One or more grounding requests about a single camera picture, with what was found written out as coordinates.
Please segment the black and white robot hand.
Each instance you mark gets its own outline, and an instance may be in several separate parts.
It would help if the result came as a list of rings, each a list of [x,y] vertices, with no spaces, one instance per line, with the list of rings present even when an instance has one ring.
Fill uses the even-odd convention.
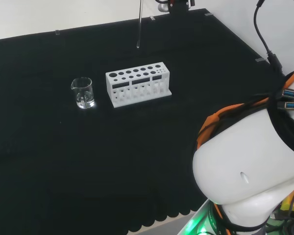
[[[186,13],[196,5],[195,0],[155,0],[160,12],[170,14]]]

